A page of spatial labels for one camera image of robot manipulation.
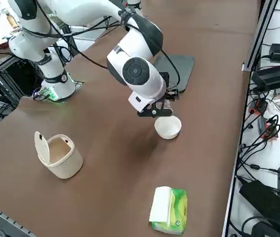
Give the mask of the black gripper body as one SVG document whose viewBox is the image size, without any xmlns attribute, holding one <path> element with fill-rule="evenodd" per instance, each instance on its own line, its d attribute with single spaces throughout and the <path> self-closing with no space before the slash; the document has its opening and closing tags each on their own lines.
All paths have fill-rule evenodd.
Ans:
<svg viewBox="0 0 280 237">
<path fill-rule="evenodd" d="M 156 96 L 156 102 L 175 101 L 178 98 L 178 89 L 162 89 Z"/>
</svg>

